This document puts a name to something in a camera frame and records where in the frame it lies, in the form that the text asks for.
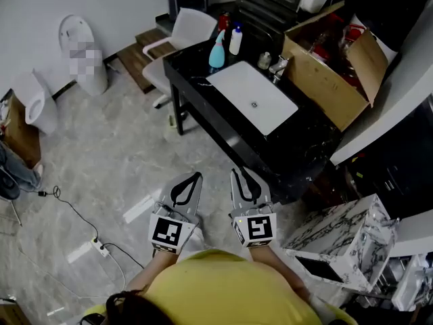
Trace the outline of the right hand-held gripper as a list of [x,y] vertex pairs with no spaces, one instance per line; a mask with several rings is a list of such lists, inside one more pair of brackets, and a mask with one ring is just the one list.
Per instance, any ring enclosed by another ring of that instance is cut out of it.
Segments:
[[[277,216],[272,204],[268,203],[271,201],[270,188],[251,169],[242,167],[241,175],[245,181],[244,188],[238,172],[235,169],[230,172],[233,211],[229,216],[232,227],[243,247],[269,245],[276,239],[277,230]],[[252,203],[259,206],[251,208]]]

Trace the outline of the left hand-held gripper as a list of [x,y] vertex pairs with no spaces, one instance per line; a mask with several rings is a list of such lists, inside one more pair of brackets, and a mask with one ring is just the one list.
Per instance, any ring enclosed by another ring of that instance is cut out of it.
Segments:
[[202,182],[202,174],[196,171],[178,175],[162,188],[148,232],[148,240],[155,250],[181,253],[199,224],[196,212]]

